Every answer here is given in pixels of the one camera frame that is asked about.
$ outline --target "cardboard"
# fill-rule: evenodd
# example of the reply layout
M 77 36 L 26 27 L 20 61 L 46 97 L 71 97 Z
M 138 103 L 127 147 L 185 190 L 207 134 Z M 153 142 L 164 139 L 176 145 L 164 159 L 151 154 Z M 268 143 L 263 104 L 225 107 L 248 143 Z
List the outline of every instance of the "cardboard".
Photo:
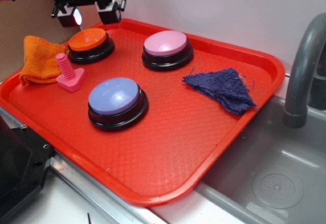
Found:
M 80 28 L 63 28 L 51 18 L 53 0 L 16 0 L 0 4 L 0 81 L 24 65 L 23 40 L 27 35 L 64 43 Z

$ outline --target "pink button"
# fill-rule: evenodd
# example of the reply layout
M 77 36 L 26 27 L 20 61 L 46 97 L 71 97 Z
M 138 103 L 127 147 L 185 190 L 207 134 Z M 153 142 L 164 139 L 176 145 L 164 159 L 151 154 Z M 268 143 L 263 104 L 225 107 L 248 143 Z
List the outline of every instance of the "pink button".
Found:
M 178 53 L 187 45 L 187 37 L 182 32 L 163 31 L 145 40 L 145 50 L 154 56 L 168 56 Z

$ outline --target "navy rag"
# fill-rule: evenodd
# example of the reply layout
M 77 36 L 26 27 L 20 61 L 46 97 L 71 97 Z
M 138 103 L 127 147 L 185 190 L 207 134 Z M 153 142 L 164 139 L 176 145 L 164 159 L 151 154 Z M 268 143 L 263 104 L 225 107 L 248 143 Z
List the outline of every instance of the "navy rag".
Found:
M 228 112 L 243 115 L 251 107 L 257 106 L 235 69 L 228 68 L 199 74 L 192 74 L 193 71 L 182 81 L 196 91 L 221 103 Z

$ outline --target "sink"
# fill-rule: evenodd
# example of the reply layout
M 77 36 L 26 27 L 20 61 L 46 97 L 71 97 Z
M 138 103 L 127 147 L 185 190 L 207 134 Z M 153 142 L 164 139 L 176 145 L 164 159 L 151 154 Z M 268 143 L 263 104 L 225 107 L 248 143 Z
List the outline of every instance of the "sink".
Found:
M 309 108 L 306 125 L 292 129 L 283 107 L 273 96 L 196 191 L 233 203 L 248 223 L 326 223 L 326 114 Z

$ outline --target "orange cloth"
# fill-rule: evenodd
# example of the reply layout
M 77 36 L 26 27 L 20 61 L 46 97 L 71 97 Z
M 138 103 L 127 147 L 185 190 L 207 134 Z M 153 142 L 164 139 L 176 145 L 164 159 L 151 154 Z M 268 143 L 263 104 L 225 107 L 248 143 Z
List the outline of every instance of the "orange cloth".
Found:
M 26 36 L 24 38 L 24 67 L 19 75 L 23 87 L 32 82 L 53 83 L 62 74 L 56 55 L 60 52 L 68 54 L 64 45 L 53 44 L 42 38 Z

